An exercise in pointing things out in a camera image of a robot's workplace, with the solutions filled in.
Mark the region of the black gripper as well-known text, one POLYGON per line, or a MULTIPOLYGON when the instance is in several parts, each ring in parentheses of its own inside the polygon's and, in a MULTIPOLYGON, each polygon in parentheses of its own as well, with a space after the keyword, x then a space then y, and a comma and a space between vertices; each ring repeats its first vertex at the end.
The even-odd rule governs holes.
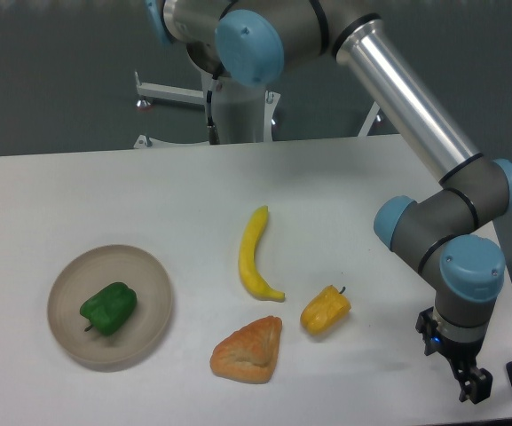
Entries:
POLYGON ((493 376, 477 366, 477 355, 484 342, 484 325, 460 327, 446 320, 436 308, 419 313, 416 331, 425 344, 424 353, 438 352, 449 363, 461 387, 459 401, 473 404, 491 396, 493 376))

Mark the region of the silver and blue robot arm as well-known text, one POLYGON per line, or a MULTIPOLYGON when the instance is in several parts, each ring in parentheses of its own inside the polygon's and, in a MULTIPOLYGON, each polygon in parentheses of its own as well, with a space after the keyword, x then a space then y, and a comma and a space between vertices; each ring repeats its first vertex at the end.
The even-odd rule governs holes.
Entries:
POLYGON ((387 201, 374 232, 435 289, 434 305, 416 323, 426 353, 447 359, 461 401, 488 398, 492 375, 477 354, 506 262, 477 230, 512 209, 512 162, 477 151, 365 1, 148 1, 145 8, 158 41, 183 43, 205 75, 212 145, 263 141, 265 89, 291 67, 331 54, 357 76, 441 187, 422 202, 387 201))

